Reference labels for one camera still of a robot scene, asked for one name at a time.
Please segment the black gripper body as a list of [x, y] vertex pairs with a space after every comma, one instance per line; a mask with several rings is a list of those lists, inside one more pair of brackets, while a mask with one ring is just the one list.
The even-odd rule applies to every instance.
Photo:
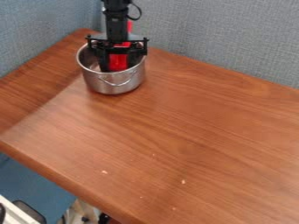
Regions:
[[[128, 32], [127, 22], [136, 21], [137, 17], [128, 15], [127, 7], [105, 7], [107, 32], [103, 34], [89, 34], [85, 37], [88, 48], [97, 54], [97, 49], [103, 49], [109, 54], [139, 53], [147, 55], [148, 38]], [[116, 46], [123, 42], [129, 42], [129, 47]]]

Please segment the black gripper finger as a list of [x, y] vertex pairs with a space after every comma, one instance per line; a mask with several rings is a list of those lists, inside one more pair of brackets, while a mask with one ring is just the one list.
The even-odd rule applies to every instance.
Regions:
[[127, 55], [127, 67], [131, 68], [133, 67], [140, 61], [140, 54], [136, 52], [131, 52]]
[[108, 72], [109, 71], [109, 58], [108, 58], [108, 53], [103, 49], [97, 49], [97, 63], [100, 67], [101, 72]]

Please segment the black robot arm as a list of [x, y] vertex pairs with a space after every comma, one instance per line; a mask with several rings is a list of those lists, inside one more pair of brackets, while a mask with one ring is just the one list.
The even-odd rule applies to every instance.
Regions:
[[131, 68], [147, 55], [147, 37], [129, 31], [128, 21], [136, 21], [143, 15], [133, 0], [101, 0], [104, 4], [107, 31], [88, 34], [88, 49], [93, 52], [103, 72]]

